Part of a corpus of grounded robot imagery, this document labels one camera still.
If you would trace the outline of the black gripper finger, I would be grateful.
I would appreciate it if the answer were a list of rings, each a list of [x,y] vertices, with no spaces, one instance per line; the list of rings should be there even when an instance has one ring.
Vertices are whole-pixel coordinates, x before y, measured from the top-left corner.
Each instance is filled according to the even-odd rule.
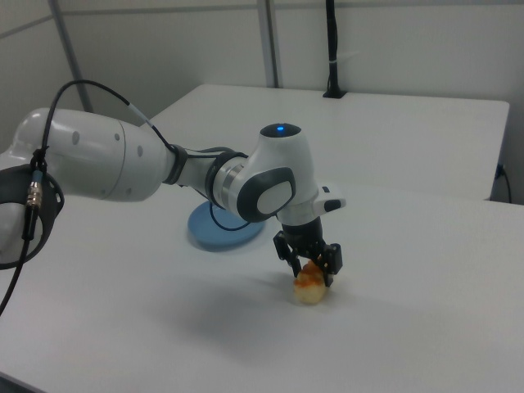
[[[294,275],[298,275],[301,271],[301,264],[297,252],[289,246],[284,236],[275,236],[273,244],[280,260],[285,260],[291,267]]]
[[[318,267],[322,271],[325,287],[330,287],[333,283],[333,277],[342,268],[341,246],[337,243],[325,244],[318,257]]]

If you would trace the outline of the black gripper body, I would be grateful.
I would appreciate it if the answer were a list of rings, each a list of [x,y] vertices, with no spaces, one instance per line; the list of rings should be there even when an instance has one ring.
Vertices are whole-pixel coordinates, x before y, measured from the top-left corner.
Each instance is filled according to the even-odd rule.
[[[298,256],[311,260],[316,260],[327,244],[323,239],[323,226],[319,217],[297,226],[282,224],[282,230],[275,236],[284,236]]]

